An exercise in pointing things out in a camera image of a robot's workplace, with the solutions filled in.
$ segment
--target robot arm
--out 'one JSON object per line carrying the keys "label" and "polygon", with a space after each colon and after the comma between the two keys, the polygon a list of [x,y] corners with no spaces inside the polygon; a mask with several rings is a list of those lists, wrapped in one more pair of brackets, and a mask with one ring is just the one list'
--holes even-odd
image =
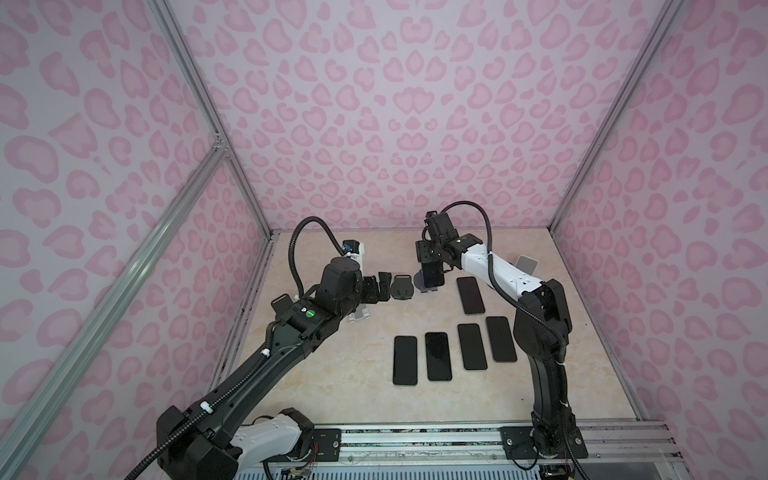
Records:
{"label": "robot arm", "polygon": [[[158,445],[173,440],[159,454],[160,467],[173,480],[226,480],[235,476],[239,464],[251,466],[281,454],[306,456],[314,425],[295,409],[241,426],[289,370],[339,329],[341,319],[360,304],[362,290],[359,264],[337,257],[326,266],[320,284],[298,301],[291,303],[283,296],[287,305],[273,303],[276,320],[267,327],[259,351],[186,411],[171,406],[157,420]],[[225,392],[231,394],[222,399]],[[199,420],[190,427],[190,419]],[[187,431],[174,439],[183,428]]]}
{"label": "robot arm", "polygon": [[416,256],[422,264],[426,287],[445,283],[442,264],[446,263],[452,269],[475,275],[495,290],[503,290],[517,308],[513,333],[528,355],[534,384],[531,436],[539,455],[558,455],[567,448],[566,438],[580,435],[568,405],[564,347],[571,332],[571,318],[563,286],[557,280],[542,282],[521,272],[495,253],[492,282],[488,276],[488,249],[479,238],[472,234],[459,236],[445,210],[440,214],[428,212],[424,222],[429,240],[422,235],[422,240],[416,242]]}

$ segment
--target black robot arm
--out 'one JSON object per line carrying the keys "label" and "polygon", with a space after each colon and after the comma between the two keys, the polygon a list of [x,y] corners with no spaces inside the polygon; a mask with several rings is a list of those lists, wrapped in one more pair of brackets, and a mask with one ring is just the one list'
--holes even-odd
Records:
{"label": "black robot arm", "polygon": [[288,306],[273,303],[276,319],[266,329],[264,344],[189,408],[166,410],[157,420],[157,449],[126,479],[137,478],[155,458],[173,480],[233,478],[242,450],[230,442],[245,418],[289,370],[339,329],[363,294],[360,265],[337,257],[325,267],[320,284],[298,301],[283,296]]}
{"label": "black robot arm", "polygon": [[[454,228],[447,210],[458,205],[480,210],[487,246],[476,236],[460,235]],[[534,446],[542,457],[562,453],[568,447],[565,439],[579,433],[568,404],[564,361],[571,317],[563,286],[557,280],[545,282],[521,272],[494,255],[490,222],[482,207],[473,202],[460,201],[440,213],[428,212],[424,222],[422,239],[416,242],[416,256],[422,264],[426,287],[445,282],[442,264],[446,263],[451,269],[462,269],[485,281],[517,309],[515,340],[528,355],[533,377]]]}

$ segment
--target smartphone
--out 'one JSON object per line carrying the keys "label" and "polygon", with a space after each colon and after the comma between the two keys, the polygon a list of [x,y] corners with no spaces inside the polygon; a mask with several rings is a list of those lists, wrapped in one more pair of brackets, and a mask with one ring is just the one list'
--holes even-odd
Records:
{"label": "smartphone", "polygon": [[451,353],[448,350],[448,333],[429,332],[424,335],[427,352],[427,379],[432,382],[448,382],[451,372]]}
{"label": "smartphone", "polygon": [[392,362],[392,383],[395,385],[412,386],[419,381],[416,350],[416,337],[395,337],[395,358]]}
{"label": "smartphone", "polygon": [[487,370],[485,348],[482,345],[480,325],[477,323],[460,323],[458,325],[458,343],[462,348],[464,370]]}
{"label": "smartphone", "polygon": [[535,258],[526,257],[525,255],[519,256],[518,261],[515,263],[515,267],[518,270],[523,273],[527,273],[528,275],[533,275],[533,272],[536,271],[537,266],[538,260]]}
{"label": "smartphone", "polygon": [[272,306],[272,310],[275,311],[275,320],[277,320],[293,306],[293,300],[291,300],[290,295],[284,293],[272,300],[270,305]]}
{"label": "smartphone", "polygon": [[491,356],[494,362],[517,362],[515,342],[509,329],[509,320],[505,316],[489,316],[485,318],[488,327],[488,340],[491,342]]}
{"label": "smartphone", "polygon": [[425,288],[437,288],[445,285],[445,275],[442,272],[442,262],[422,263],[422,275]]}
{"label": "smartphone", "polygon": [[462,307],[465,315],[479,315],[485,313],[485,304],[482,302],[478,281],[473,276],[460,276],[456,279],[458,284],[458,296],[462,299]]}

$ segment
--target gray phone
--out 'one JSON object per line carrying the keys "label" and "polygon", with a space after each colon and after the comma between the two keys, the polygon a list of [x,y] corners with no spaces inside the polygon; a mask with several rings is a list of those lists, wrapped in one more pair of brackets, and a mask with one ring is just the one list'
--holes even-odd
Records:
{"label": "gray phone", "polygon": [[538,266],[538,260],[521,255],[518,257],[518,261],[515,262],[515,266],[521,272],[533,275],[533,272],[536,271],[536,267]]}

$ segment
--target pink leopard print wall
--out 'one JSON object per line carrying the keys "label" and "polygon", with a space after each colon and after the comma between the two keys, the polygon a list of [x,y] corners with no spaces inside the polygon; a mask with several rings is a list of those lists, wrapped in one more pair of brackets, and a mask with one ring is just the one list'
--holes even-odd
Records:
{"label": "pink leopard print wall", "polygon": [[147,15],[0,5],[0,436],[212,144]]}
{"label": "pink leopard print wall", "polygon": [[458,198],[548,225],[662,1],[171,4],[271,227],[290,229],[420,226]]}
{"label": "pink leopard print wall", "polygon": [[556,238],[697,480],[768,470],[766,25],[693,2]]}
{"label": "pink leopard print wall", "polygon": [[157,417],[203,395],[262,242],[222,166],[20,480],[123,478],[149,453]]}

